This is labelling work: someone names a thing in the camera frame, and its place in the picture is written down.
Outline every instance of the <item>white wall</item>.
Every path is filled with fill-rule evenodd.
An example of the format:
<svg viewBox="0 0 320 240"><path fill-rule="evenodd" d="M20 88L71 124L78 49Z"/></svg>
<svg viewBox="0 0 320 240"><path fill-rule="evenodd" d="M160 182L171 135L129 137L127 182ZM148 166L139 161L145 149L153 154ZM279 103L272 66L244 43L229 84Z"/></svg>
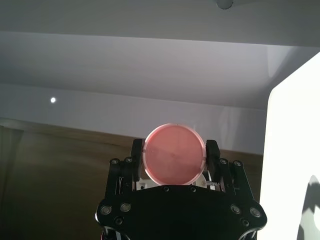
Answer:
<svg viewBox="0 0 320 240"><path fill-rule="evenodd" d="M260 195L268 223L259 240L297 240L299 224L298 240L320 239L319 66L320 53L270 94Z"/></svg>
<svg viewBox="0 0 320 240"><path fill-rule="evenodd" d="M263 153L266 126L263 110L7 84L0 84L0 117L142 138L180 123L221 149L255 154Z"/></svg>

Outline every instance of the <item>petri dish lid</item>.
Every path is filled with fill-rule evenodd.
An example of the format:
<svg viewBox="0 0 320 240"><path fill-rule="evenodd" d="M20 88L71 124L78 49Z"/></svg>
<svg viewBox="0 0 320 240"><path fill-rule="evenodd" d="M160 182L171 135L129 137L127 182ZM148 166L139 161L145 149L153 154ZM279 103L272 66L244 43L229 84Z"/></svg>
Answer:
<svg viewBox="0 0 320 240"><path fill-rule="evenodd" d="M192 128L167 123L146 138L142 160L148 176L159 185L190 185L203 172L206 147Z"/></svg>

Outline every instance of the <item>screw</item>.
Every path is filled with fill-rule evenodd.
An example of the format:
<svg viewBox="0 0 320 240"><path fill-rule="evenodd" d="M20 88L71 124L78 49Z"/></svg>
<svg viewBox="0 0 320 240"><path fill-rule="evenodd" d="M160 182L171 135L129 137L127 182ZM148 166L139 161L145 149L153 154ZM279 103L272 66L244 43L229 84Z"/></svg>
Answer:
<svg viewBox="0 0 320 240"><path fill-rule="evenodd" d="M222 164L227 164L227 160L221 158L221 159L220 159L220 163L222 163Z"/></svg>
<svg viewBox="0 0 320 240"><path fill-rule="evenodd" d="M234 163L234 165L236 165L237 167L241 167L241 163L240 163L239 161L234 161L233 163Z"/></svg>
<svg viewBox="0 0 320 240"><path fill-rule="evenodd" d="M234 212L235 214L240 214L241 210L239 207L237 207L236 205L231 205L231 210L232 212Z"/></svg>
<svg viewBox="0 0 320 240"><path fill-rule="evenodd" d="M131 157L126 157L125 158L125 162L126 163L131 163L132 162L132 158Z"/></svg>
<svg viewBox="0 0 320 240"><path fill-rule="evenodd" d="M118 162L119 162L119 159L116 159L116 158L114 158L114 159L111 160L111 163L112 163L112 164L117 164Z"/></svg>
<svg viewBox="0 0 320 240"><path fill-rule="evenodd" d="M256 209L256 208L254 208L254 207L252 207L252 208L250 209L250 213L251 213L253 216L255 216L256 218L260 218L260 217L261 217L261 213L259 212L259 210Z"/></svg>
<svg viewBox="0 0 320 240"><path fill-rule="evenodd" d="M111 206L103 206L103 207L101 207L101 210L100 210L102 215L108 215L111 213L111 211L112 211Z"/></svg>
<svg viewBox="0 0 320 240"><path fill-rule="evenodd" d="M243 225L244 227L248 227L248 226L249 226L248 220L246 220L246 219L244 219L244 218L241 220L241 223L242 223L242 225Z"/></svg>
<svg viewBox="0 0 320 240"><path fill-rule="evenodd" d="M117 216L114 219L114 223L117 224L117 225L121 225L123 222L124 222L124 219L121 216Z"/></svg>
<svg viewBox="0 0 320 240"><path fill-rule="evenodd" d="M131 209L131 204L130 203L123 203L120 206L120 211L124 212L124 213L129 212L130 209Z"/></svg>

